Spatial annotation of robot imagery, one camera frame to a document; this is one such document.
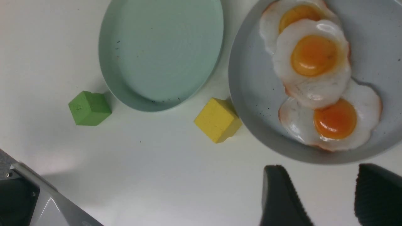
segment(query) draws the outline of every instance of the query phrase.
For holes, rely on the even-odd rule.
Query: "yellow block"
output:
[[[224,142],[242,126],[234,107],[227,101],[211,98],[194,123],[214,142]]]

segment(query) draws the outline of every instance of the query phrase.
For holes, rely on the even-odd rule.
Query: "fried egg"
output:
[[[350,80],[339,101],[324,109],[311,110],[289,97],[279,109],[279,121],[300,143],[333,152],[365,144],[381,113],[375,91]]]
[[[266,51],[274,54],[278,36],[290,24],[302,19],[330,20],[341,26],[338,17],[323,0],[275,1],[265,9],[260,20],[260,35],[264,39]]]
[[[336,103],[351,77],[350,46],[333,22],[300,20],[277,40],[272,61],[285,91],[305,107]]]

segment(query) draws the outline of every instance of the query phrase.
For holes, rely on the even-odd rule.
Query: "gray plate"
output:
[[[284,156],[316,164],[366,159],[402,140],[402,1],[327,0],[351,43],[353,77],[373,87],[384,105],[381,122],[369,142],[356,150],[336,153],[296,142],[278,121],[278,109],[286,95],[258,34],[260,16],[271,2],[260,0],[250,11],[230,55],[230,93],[237,113],[251,133]]]

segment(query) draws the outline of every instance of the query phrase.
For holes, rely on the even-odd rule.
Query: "white table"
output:
[[[231,42],[256,0],[222,0],[218,69],[190,101],[141,113],[113,101],[97,127],[75,126],[68,102],[107,91],[97,56],[110,0],[0,0],[0,147],[44,175],[107,226],[257,225],[263,167],[282,164],[317,226],[358,225],[358,164],[319,166],[269,150],[243,126],[213,144],[194,125],[210,97],[225,99]],[[402,146],[368,160],[402,174]]]

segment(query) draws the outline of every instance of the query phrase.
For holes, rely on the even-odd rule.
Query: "egg white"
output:
[[[265,43],[265,50],[274,54],[277,49],[279,36],[279,24],[283,15],[299,5],[312,5],[317,7],[324,15],[324,19],[330,20],[341,27],[339,18],[327,7],[323,0],[278,0],[272,2],[260,19],[260,35]]]
[[[375,91],[353,80],[342,95],[355,108],[357,123],[351,135],[336,140],[320,135],[314,126],[314,110],[301,106],[289,97],[279,109],[279,120],[287,132],[297,141],[308,146],[318,146],[327,151],[346,151],[365,144],[371,131],[379,123],[382,101]]]
[[[332,40],[339,49],[338,61],[334,68],[316,77],[298,74],[291,64],[291,55],[297,43],[309,35],[319,35]],[[282,80],[288,96],[311,109],[323,108],[339,100],[352,71],[349,42],[336,24],[327,20],[300,20],[282,32],[277,40],[277,47],[277,52],[272,58],[274,71]]]

